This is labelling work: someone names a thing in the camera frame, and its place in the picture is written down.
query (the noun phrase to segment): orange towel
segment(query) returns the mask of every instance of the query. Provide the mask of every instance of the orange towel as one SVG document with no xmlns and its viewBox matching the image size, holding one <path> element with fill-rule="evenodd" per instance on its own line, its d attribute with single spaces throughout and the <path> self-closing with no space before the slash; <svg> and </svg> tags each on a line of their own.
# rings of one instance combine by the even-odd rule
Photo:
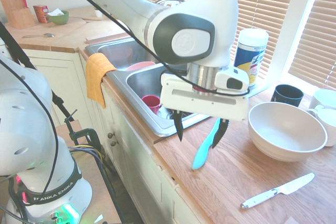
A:
<svg viewBox="0 0 336 224">
<path fill-rule="evenodd" d="M 86 86 L 88 98 L 99 102 L 105 109 L 105 101 L 101 91 L 101 80 L 108 71 L 117 70 L 104 54 L 96 53 L 89 57 L 86 65 Z"/>
</svg>

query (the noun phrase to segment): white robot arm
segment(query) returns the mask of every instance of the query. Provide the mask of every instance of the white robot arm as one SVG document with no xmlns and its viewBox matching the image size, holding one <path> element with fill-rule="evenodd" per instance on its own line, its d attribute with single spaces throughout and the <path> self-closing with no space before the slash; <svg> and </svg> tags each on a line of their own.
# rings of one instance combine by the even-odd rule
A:
<svg viewBox="0 0 336 224">
<path fill-rule="evenodd" d="M 161 78 L 161 103 L 174 111 L 180 139 L 182 111 L 222 118 L 226 124 L 220 127 L 246 118 L 248 75 L 230 66 L 237 0 L 187 0 L 172 8 L 146 0 L 92 1 L 123 21 L 162 61 L 188 64 L 184 80 L 168 73 Z"/>
<path fill-rule="evenodd" d="M 23 68 L 1 54 L 0 60 L 28 84 L 50 113 L 51 89 L 43 74 Z M 0 80 L 0 175 L 17 174 L 22 180 L 19 197 L 30 205 L 25 207 L 28 221 L 77 224 L 91 201 L 90 184 L 81 177 L 61 137 L 56 146 L 43 107 L 2 64 Z M 53 176 L 41 197 L 53 168 L 55 152 L 57 161 Z M 7 209 L 16 212 L 12 200 Z M 9 215 L 5 218 L 7 224 L 21 223 Z"/>
</svg>

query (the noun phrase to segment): stainless steel sink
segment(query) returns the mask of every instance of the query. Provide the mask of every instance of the stainless steel sink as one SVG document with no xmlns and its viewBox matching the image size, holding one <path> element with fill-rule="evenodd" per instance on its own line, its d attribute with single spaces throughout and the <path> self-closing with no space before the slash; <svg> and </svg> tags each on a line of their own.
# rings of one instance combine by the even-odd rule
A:
<svg viewBox="0 0 336 224">
<path fill-rule="evenodd" d="M 166 68 L 158 63 L 156 65 L 135 71 L 125 71 L 134 63 L 141 61 L 154 61 L 149 53 L 140 47 L 133 39 L 123 39 L 104 44 L 87 46 L 91 53 L 101 52 L 118 70 L 107 73 L 107 76 L 116 84 L 129 103 L 138 112 L 149 128 L 158 136 L 170 136 L 176 133 L 172 118 L 172 110 L 161 107 L 158 115 L 154 114 L 141 100 L 145 95 L 153 94 L 160 97 L 160 76 Z M 207 115 L 184 113 L 183 127 L 189 127 Z"/>
</svg>

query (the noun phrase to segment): green bowl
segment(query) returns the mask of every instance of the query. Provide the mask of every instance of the green bowl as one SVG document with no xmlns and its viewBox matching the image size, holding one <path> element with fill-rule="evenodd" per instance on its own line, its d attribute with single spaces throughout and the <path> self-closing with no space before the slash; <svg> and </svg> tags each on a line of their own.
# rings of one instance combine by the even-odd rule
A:
<svg viewBox="0 0 336 224">
<path fill-rule="evenodd" d="M 48 15 L 51 22 L 53 22 L 56 25 L 64 25 L 69 20 L 69 12 L 66 10 L 62 10 L 64 15 L 58 15 L 58 16 L 50 16 Z"/>
</svg>

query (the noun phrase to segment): cabinet knob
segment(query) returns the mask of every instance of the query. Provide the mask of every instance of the cabinet knob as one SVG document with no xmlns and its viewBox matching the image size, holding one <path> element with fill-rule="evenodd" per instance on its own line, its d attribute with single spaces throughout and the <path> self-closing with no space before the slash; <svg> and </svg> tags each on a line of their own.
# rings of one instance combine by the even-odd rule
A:
<svg viewBox="0 0 336 224">
<path fill-rule="evenodd" d="M 112 147 L 114 147 L 116 144 L 118 144 L 118 141 L 112 141 L 111 143 L 110 143 L 110 145 L 112 146 Z"/>
<path fill-rule="evenodd" d="M 114 133 L 114 132 L 113 132 L 113 133 L 110 132 L 109 134 L 107 134 L 107 137 L 108 137 L 108 138 L 113 138 L 113 136 L 115 136 L 115 133 Z"/>
</svg>

